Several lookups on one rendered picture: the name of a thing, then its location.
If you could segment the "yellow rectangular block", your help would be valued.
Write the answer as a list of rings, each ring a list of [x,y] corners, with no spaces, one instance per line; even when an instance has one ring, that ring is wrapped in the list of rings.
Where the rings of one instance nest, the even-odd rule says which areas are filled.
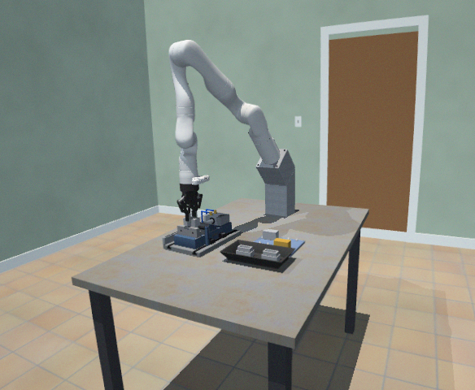
[[[273,245],[291,248],[291,240],[277,238],[273,241]]]

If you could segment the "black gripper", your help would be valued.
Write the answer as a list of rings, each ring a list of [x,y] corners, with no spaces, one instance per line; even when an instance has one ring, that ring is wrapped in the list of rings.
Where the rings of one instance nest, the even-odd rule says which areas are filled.
[[[193,217],[198,217],[197,210],[201,206],[203,195],[198,193],[199,184],[180,184],[180,190],[182,191],[182,196],[180,200],[177,200],[177,204],[181,212],[185,213],[185,221],[191,223],[191,213]],[[190,208],[192,210],[191,213]]]

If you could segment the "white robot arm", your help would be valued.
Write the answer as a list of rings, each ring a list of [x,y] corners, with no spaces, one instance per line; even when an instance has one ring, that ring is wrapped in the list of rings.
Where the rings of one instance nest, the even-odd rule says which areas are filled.
[[[198,175],[198,140],[194,130],[194,97],[188,86],[185,70],[191,66],[203,77],[207,90],[226,106],[236,119],[250,125],[249,135],[265,164],[274,164],[280,150],[272,138],[264,113],[259,106],[245,103],[233,83],[192,40],[173,43],[169,48],[169,62],[176,94],[176,143],[181,147],[179,157],[180,184],[202,184],[209,175]]]

